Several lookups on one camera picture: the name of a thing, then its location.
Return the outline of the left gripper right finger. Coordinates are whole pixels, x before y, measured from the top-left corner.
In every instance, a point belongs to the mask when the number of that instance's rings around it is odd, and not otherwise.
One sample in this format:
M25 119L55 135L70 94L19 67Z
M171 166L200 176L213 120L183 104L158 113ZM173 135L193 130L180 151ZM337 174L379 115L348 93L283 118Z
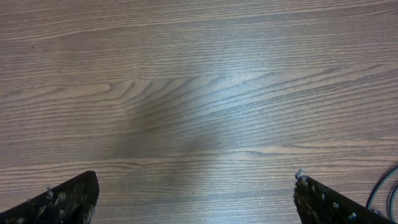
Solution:
M293 198L302 224L394 224L390 218L305 175L302 169L295 178Z

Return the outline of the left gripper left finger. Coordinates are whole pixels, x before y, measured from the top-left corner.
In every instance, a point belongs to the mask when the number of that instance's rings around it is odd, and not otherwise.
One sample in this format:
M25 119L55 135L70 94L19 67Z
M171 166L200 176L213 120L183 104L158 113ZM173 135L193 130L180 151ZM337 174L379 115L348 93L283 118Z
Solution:
M1 213L1 224L90 224L100 188L88 170Z

